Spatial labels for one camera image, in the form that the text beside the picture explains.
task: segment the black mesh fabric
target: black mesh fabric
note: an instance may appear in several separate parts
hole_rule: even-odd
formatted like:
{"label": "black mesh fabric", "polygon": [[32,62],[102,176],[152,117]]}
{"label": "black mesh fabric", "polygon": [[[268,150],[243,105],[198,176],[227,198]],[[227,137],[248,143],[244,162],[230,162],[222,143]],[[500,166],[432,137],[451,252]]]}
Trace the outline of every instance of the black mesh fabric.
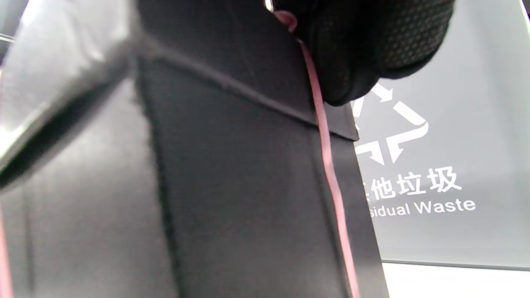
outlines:
{"label": "black mesh fabric", "polygon": [[455,0],[278,0],[294,12],[309,46],[326,102],[362,97],[380,77],[402,78],[440,47]]}
{"label": "black mesh fabric", "polygon": [[383,77],[400,78],[423,66],[440,47],[454,0],[385,0],[372,34]]}

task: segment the white arrow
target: white arrow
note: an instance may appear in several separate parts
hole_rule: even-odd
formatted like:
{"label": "white arrow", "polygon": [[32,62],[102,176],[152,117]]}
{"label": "white arrow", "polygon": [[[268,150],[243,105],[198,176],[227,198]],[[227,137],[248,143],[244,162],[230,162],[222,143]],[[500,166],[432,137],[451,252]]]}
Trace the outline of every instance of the white arrow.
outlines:
{"label": "white arrow", "polygon": [[381,98],[380,102],[385,102],[385,101],[391,101],[392,100],[394,89],[387,90],[381,84],[377,83],[372,88],[372,92],[375,95],[377,95],[379,98]]}
{"label": "white arrow", "polygon": [[428,131],[429,123],[426,122],[425,125],[420,128],[386,138],[386,144],[388,145],[388,151],[390,152],[392,163],[395,163],[401,155],[401,152],[403,152],[403,149],[399,147],[399,144],[421,138],[426,135]]}
{"label": "white arrow", "polygon": [[382,165],[385,165],[385,161],[383,160],[383,153],[381,153],[381,146],[379,146],[379,141],[374,141],[355,147],[355,154],[357,155],[367,152],[372,153],[372,155],[370,156],[372,160]]}
{"label": "white arrow", "polygon": [[416,126],[420,126],[427,122],[422,116],[418,115],[418,113],[414,112],[411,108],[409,108],[401,101],[398,101],[396,103],[396,105],[394,106],[394,111],[398,112],[408,122]]}

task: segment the black fabric panel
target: black fabric panel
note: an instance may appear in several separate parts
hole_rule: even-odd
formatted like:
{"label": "black fabric panel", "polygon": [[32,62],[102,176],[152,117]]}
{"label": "black fabric panel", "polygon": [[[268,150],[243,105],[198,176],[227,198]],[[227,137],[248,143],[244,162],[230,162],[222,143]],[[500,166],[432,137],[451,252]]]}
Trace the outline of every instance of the black fabric panel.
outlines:
{"label": "black fabric panel", "polygon": [[[165,48],[314,117],[298,42],[256,1],[140,0],[145,31]],[[327,106],[330,130],[358,140],[349,107]]]}
{"label": "black fabric panel", "polygon": [[182,295],[345,297],[317,130],[168,65],[140,69]]}

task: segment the pink string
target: pink string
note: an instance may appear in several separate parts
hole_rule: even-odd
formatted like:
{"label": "pink string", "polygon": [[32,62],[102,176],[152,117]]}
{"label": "pink string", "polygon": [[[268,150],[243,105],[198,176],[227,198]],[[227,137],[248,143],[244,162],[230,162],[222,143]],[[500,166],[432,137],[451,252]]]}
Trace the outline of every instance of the pink string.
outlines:
{"label": "pink string", "polygon": [[[0,90],[1,90],[1,86],[2,86],[2,70],[0,69]],[[7,253],[7,242],[6,242],[5,230],[4,230],[4,217],[2,215],[2,208],[0,207],[0,298],[13,298],[13,297],[14,297],[13,283],[11,280],[9,255]]]}
{"label": "pink string", "polygon": [[[293,32],[296,28],[296,17],[290,12],[276,11],[274,15],[278,20],[287,25],[289,32]],[[333,197],[333,204],[335,205],[335,214],[337,216],[337,227],[339,230],[339,240],[344,256],[344,264],[346,266],[346,274],[348,276],[348,283],[352,298],[360,298],[359,284],[357,282],[357,275],[355,273],[354,257],[351,253],[350,239],[348,236],[348,227],[346,226],[346,213],[344,211],[344,201],[340,191],[337,175],[335,174],[335,167],[333,165],[333,156],[331,153],[331,138],[328,127],[328,118],[324,109],[324,101],[322,99],[322,92],[320,91],[319,78],[316,74],[316,68],[311,58],[311,54],[305,44],[300,42],[302,46],[302,53],[304,54],[307,65],[307,72],[311,83],[311,91],[313,92],[313,101],[315,103],[316,117],[319,123],[320,141],[322,145],[322,160],[324,162],[324,171],[328,179],[328,184],[331,189],[331,196]]]}

